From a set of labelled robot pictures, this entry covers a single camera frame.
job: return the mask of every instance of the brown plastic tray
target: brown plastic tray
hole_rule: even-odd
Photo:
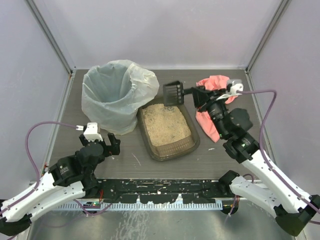
[[[146,149],[150,154],[150,156],[153,159],[158,161],[170,160],[170,159],[174,159],[174,158],[186,155],[196,150],[200,145],[199,134],[196,130],[196,126],[193,120],[191,119],[185,105],[178,105],[177,107],[180,109],[181,113],[183,114],[186,124],[188,125],[191,131],[191,135],[179,141],[162,145],[162,146],[154,146],[151,143],[142,109],[145,109],[146,107],[153,104],[163,104],[163,103],[164,103],[163,97],[158,96],[155,99],[148,102],[146,105],[140,107],[137,113],[138,124],[140,127],[140,131],[141,131]]]

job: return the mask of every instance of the reflective metal surface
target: reflective metal surface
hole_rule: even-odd
[[[46,225],[59,226],[49,228]],[[260,207],[241,200],[224,223],[220,211],[109,211],[85,217],[52,211],[33,224],[29,240],[293,240]]]

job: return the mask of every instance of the wooden tabletop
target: wooden tabletop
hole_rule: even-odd
[[[71,92],[62,117],[63,123],[73,125],[85,125],[90,120],[82,112],[81,95],[82,81],[88,70],[77,70]],[[245,90],[249,90],[247,78],[243,70],[153,70],[160,84],[159,94],[162,94],[162,85],[179,80],[185,88],[195,86],[196,82],[211,75],[225,75],[231,79],[241,79]],[[192,153],[180,158],[168,161],[153,160],[147,153],[139,127],[133,132],[116,138],[121,140],[120,155],[108,157],[98,165],[95,170],[97,178],[120,178],[120,179],[219,179],[228,170],[234,170],[245,174],[249,171],[242,165],[231,159],[222,144],[224,140],[217,143],[211,141],[203,132],[195,119],[196,109],[194,108],[192,96],[184,98],[184,104],[195,122],[200,135],[200,146]],[[253,127],[249,133],[258,139],[260,123],[257,112],[250,95],[242,95],[227,105],[234,108],[246,109],[250,115]],[[101,134],[107,138],[107,131],[102,130]],[[55,164],[58,159],[69,156],[79,150],[82,145],[79,140],[79,131],[61,126],[53,148],[50,165]]]

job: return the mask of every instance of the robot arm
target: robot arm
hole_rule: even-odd
[[[240,95],[241,80],[228,80],[225,89],[208,91],[203,86],[184,89],[179,81],[163,86],[164,104],[183,104],[184,95],[192,94],[194,106],[199,112],[208,112],[226,153],[239,164],[258,176],[269,190],[262,189],[245,180],[238,173],[228,171],[219,182],[224,191],[245,197],[270,213],[287,233],[297,236],[316,214],[306,202],[320,208],[320,196],[310,195],[294,184],[266,155],[266,162],[259,143],[248,133],[253,126],[246,110],[236,108],[228,111],[225,99]],[[301,197],[288,187],[297,191]]]
[[[0,210],[8,208],[0,219],[0,233],[16,235],[50,210],[77,198],[96,195],[99,183],[94,171],[106,157],[119,155],[120,140],[109,133],[111,145],[106,145],[95,122],[82,128],[84,132],[79,138],[83,148],[51,166],[41,177],[38,188],[26,199],[8,207],[30,192],[36,184],[0,204]]]

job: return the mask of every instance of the white plastic bag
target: white plastic bag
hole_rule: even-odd
[[[138,108],[154,99],[158,89],[152,71],[130,60],[110,61],[84,75],[82,111],[110,133],[127,134],[137,125]]]

